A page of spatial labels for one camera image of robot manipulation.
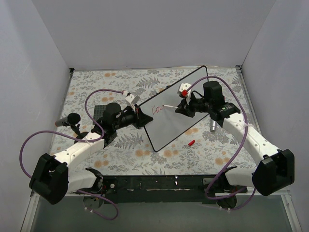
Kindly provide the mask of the white board with black frame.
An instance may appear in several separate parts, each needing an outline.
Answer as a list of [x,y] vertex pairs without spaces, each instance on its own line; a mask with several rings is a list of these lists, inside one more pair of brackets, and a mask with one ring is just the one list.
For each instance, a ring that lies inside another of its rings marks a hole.
[[192,84],[207,75],[207,67],[201,66],[140,104],[141,110],[153,118],[144,128],[154,151],[161,150],[207,116],[206,113],[196,113],[194,117],[187,117],[163,106],[178,106],[182,100],[177,94],[181,83]]

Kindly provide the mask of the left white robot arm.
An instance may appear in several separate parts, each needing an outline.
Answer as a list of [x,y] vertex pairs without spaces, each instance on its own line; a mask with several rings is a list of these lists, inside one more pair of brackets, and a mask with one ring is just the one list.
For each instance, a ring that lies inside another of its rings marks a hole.
[[94,128],[83,134],[85,143],[76,142],[62,152],[52,156],[45,153],[39,158],[29,187],[50,204],[58,203],[68,192],[102,192],[101,172],[93,168],[86,168],[80,173],[73,170],[92,154],[107,147],[116,138],[118,129],[130,125],[140,129],[152,120],[139,106],[121,109],[117,103],[105,105]]

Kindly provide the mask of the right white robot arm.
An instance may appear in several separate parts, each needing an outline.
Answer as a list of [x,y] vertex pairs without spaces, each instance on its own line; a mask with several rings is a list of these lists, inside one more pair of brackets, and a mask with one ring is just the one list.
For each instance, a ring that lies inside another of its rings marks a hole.
[[268,142],[252,125],[247,116],[231,102],[226,102],[222,86],[217,81],[203,84],[204,94],[196,98],[192,85],[183,83],[178,94],[181,103],[176,113],[194,117],[196,113],[207,113],[221,128],[229,132],[253,158],[256,167],[241,169],[227,166],[220,171],[212,184],[229,192],[235,186],[251,187],[263,196],[268,196],[295,181],[295,157],[289,150],[281,150]]

